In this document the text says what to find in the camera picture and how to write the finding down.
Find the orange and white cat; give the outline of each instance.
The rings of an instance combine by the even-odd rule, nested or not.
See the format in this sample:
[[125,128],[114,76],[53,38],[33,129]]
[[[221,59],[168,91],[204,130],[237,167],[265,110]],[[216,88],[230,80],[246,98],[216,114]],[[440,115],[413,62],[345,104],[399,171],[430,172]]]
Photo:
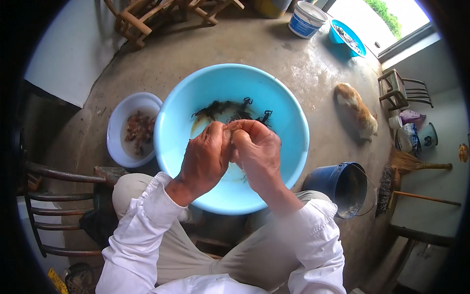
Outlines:
[[377,115],[370,114],[359,93],[348,83],[338,83],[335,92],[339,105],[347,107],[351,117],[356,120],[359,136],[372,141],[372,136],[377,136]]

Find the white container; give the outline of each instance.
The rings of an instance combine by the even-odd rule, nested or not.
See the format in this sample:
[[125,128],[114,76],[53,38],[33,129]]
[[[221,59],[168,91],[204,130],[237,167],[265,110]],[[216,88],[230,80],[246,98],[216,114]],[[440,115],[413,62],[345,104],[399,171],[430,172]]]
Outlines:
[[392,116],[391,118],[388,119],[388,124],[390,125],[390,128],[393,130],[400,129],[403,126],[403,122],[401,121],[401,116],[400,115]]
[[136,159],[129,156],[122,146],[121,135],[124,122],[127,121],[129,116],[131,116],[136,109],[142,107],[152,108],[158,113],[162,107],[162,101],[152,93],[139,92],[132,94],[116,106],[108,122],[106,145],[111,157],[120,166],[140,167],[151,161],[155,156],[155,150],[153,149],[146,157]]
[[289,28],[299,37],[310,39],[327,21],[328,16],[321,9],[308,2],[299,1],[295,4]]

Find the beige pants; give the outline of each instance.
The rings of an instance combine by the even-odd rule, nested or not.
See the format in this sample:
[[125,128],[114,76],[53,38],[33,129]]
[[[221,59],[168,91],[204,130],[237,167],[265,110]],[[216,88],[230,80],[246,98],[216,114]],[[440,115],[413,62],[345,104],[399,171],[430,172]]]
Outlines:
[[[151,180],[151,176],[144,174],[128,174],[119,179],[113,191],[113,205],[119,219],[126,214],[131,199],[140,197]],[[304,191],[296,196],[304,203],[310,199],[330,201],[317,191]],[[157,261],[157,283],[161,285],[192,275],[228,273],[240,283],[273,291],[287,282],[290,273],[299,266],[295,254],[275,238],[270,222],[221,260],[214,260],[196,248],[175,220],[163,234]]]

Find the broom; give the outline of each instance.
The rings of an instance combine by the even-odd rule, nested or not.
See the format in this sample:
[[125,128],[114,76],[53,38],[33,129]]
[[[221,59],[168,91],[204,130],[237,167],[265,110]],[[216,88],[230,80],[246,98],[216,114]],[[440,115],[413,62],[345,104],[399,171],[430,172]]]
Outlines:
[[413,155],[400,151],[395,147],[392,147],[392,150],[390,151],[390,157],[392,158],[391,165],[396,165],[398,167],[398,172],[403,175],[411,173],[415,170],[427,168],[447,170],[452,169],[451,163],[439,164],[422,162]]

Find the white shirt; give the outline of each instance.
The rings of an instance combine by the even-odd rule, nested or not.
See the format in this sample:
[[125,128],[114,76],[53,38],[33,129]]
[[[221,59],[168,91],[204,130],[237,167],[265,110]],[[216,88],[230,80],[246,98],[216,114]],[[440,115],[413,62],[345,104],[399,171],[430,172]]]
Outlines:
[[[183,211],[165,192],[171,178],[158,173],[138,199],[132,199],[119,221],[110,246],[102,251],[104,268],[96,293],[158,294],[267,294],[268,292],[230,278],[228,274],[191,276],[155,288],[158,247],[163,233]],[[302,209],[274,218],[281,239],[293,246],[302,266],[290,274],[292,294],[345,294],[345,258],[339,228],[333,217],[337,206],[312,199]]]

